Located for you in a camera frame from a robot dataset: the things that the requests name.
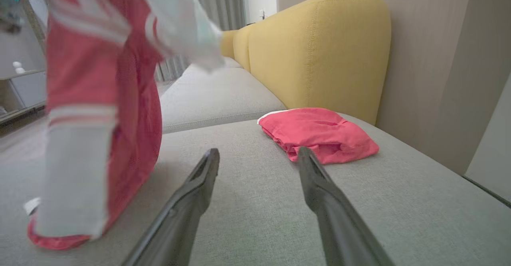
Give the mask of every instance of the gray fabric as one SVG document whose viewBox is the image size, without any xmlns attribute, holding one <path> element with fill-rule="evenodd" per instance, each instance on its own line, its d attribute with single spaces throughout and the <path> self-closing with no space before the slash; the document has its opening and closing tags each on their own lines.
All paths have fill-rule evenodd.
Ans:
<svg viewBox="0 0 511 266">
<path fill-rule="evenodd" d="M 511 210 L 439 163 L 360 120 L 381 147 L 364 160 L 326 166 L 398 266 L 508 266 Z M 203 153 L 220 150 L 212 201 L 191 266 L 325 265 L 316 217 L 296 165 L 255 121 L 164 135 L 150 179 L 99 241 L 66 252 L 25 237 L 22 203 L 35 197 L 37 165 L 4 167 L 0 255 L 5 265 L 118 266 Z"/>
<path fill-rule="evenodd" d="M 204 11 L 221 30 L 237 30 L 246 25 L 244 0 L 199 0 Z M 166 59 L 157 66 L 155 78 L 157 81 L 178 79 L 190 65 L 186 57 L 176 55 Z"/>
<path fill-rule="evenodd" d="M 206 73 L 193 64 L 160 101 L 164 133 L 252 120 L 286 109 L 243 68 Z"/>
</svg>

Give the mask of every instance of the red and white garment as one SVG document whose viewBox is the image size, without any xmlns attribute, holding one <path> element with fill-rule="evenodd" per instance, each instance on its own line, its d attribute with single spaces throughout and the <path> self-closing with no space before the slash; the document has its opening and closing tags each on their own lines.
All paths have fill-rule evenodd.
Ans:
<svg viewBox="0 0 511 266">
<path fill-rule="evenodd" d="M 378 145 L 359 126 L 324 108 L 274 111 L 257 124 L 297 161 L 300 147 L 310 148 L 322 164 L 346 163 L 378 153 Z"/>
<path fill-rule="evenodd" d="M 197 0 L 181 0 L 182 12 L 162 0 L 49 1 L 46 174 L 28 235 L 62 250 L 100 237 L 153 170 L 156 64 L 184 53 L 213 68 L 222 57 Z"/>
</svg>

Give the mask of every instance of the white tag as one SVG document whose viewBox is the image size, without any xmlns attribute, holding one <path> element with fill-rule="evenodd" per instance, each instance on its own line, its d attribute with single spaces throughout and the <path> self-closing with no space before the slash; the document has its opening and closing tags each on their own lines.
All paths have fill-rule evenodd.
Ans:
<svg viewBox="0 0 511 266">
<path fill-rule="evenodd" d="M 31 201 L 25 203 L 23 206 L 25 211 L 27 212 L 27 215 L 32 215 L 34 213 L 34 210 L 41 204 L 41 198 L 37 197 L 32 199 Z"/>
</svg>

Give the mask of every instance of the sleeve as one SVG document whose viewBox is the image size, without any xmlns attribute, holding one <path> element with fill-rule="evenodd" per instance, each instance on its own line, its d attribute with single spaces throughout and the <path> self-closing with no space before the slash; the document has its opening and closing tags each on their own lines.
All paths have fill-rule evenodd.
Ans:
<svg viewBox="0 0 511 266">
<path fill-rule="evenodd" d="M 108 0 L 50 0 L 48 144 L 35 232 L 99 237 L 117 124 L 117 60 L 130 26 Z"/>
</svg>

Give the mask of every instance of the yellow backrest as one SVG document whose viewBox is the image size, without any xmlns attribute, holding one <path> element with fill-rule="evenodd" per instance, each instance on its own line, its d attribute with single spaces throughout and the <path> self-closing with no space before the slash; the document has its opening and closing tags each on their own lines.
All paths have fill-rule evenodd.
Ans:
<svg viewBox="0 0 511 266">
<path fill-rule="evenodd" d="M 382 0 L 307 0 L 236 31 L 234 55 L 287 108 L 376 123 L 390 50 Z"/>
</svg>

